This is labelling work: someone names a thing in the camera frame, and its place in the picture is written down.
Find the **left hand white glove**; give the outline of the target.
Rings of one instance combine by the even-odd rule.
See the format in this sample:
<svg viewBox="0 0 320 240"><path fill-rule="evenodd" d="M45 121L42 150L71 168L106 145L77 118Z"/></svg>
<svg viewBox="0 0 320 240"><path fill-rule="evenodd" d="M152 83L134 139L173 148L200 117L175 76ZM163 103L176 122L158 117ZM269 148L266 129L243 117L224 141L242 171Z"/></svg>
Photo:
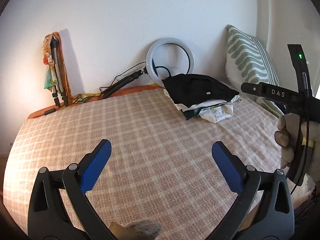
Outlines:
<svg viewBox="0 0 320 240"><path fill-rule="evenodd" d="M162 229L162 224L148 219L138 220L127 226L111 222L109 226L117 239L156 239Z"/></svg>

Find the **right hand grey glove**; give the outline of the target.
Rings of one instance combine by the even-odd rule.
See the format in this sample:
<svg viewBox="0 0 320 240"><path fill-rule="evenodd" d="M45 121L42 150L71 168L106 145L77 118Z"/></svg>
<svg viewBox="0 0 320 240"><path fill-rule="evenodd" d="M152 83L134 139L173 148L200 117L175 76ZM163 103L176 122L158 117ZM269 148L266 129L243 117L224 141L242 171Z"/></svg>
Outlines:
<svg viewBox="0 0 320 240"><path fill-rule="evenodd" d="M282 169L287 167L294 158L294 149L290 145L292 137L287 130L287 126L296 133L298 124L299 121L296 114L282 115L278 119L278 130L274 133L274 139L281 147L280 168ZM309 122L309 140L314 141L314 146L306 174L315 184L319 184L319 123L315 121Z"/></svg>

